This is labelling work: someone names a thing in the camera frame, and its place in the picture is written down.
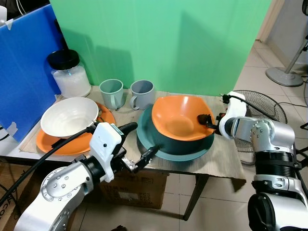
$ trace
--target cardboard box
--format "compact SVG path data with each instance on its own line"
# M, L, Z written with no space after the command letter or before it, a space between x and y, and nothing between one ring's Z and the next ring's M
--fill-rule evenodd
M121 171L110 183L101 183L100 188L105 199L111 203L160 209L167 176L167 173L147 170L137 174Z
M9 189L19 177L29 169L29 166L13 165L7 163L0 163L0 184L6 189ZM23 194L26 185L29 183L32 174L30 174L17 188L17 192L14 191L13 197L18 196L18 200ZM5 194L5 190L0 188L0 198ZM9 197L3 205L0 207L0 231L6 230L6 224L9 220L17 220L19 218L18 210L15 209L15 203L11 197Z

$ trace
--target orange plate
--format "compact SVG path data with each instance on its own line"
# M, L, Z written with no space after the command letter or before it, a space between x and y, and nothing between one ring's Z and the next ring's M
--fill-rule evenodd
M101 118L108 122L109 124L115 124L115 118L112 115L112 113L109 111L108 108L106 108L104 105L97 103L98 107L103 111L100 118L98 117L98 121L102 122ZM55 152L57 155L75 155L80 154L83 152L87 152L90 150L90 140L92 138L92 134L85 133L81 136L77 137L76 139L72 140L62 148L60 148L58 151ZM60 138L47 135L43 130L41 129L38 132L37 136L37 146L39 149L41 149L43 152L47 153L52 149L52 145L56 143Z
M158 98L152 109L152 120L163 135L179 141L196 141L214 130L199 124L197 116L213 113L204 100L196 96L172 95Z

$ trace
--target white powder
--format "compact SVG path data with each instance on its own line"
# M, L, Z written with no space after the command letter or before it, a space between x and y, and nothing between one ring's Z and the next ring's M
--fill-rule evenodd
M75 66L68 70L57 70L53 73L61 93L66 98L83 97L91 90L87 73L82 66Z

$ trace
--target mug handle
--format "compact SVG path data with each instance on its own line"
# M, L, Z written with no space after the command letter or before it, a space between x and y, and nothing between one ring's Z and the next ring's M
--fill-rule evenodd
M133 96L133 97L130 99L130 101L129 101L129 104L130 104L131 108L134 109L134 110L138 110L138 109L139 109L139 107L135 107L135 106L134 106L135 100L136 100L136 99L137 99L137 96Z
M111 106L112 106L112 108L116 110L116 109L117 109L117 106L116 106L116 103L115 103L115 102L116 102L115 96L112 95L111 98L110 98L110 100L111 100Z

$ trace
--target teal plate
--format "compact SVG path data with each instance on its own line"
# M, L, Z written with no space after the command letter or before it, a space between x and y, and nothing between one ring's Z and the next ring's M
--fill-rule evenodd
M137 127L137 144L139 151L143 153L150 147L155 146L153 139L153 134L157 134L157 129L152 122L152 107L147 108L139 117L138 127ZM206 137L204 142L201 143L200 147L196 152L186 154L186 155L173 155L164 153L159 150L156 156L163 158L165 160L171 161L189 161L203 156L212 146L214 141L214 134Z

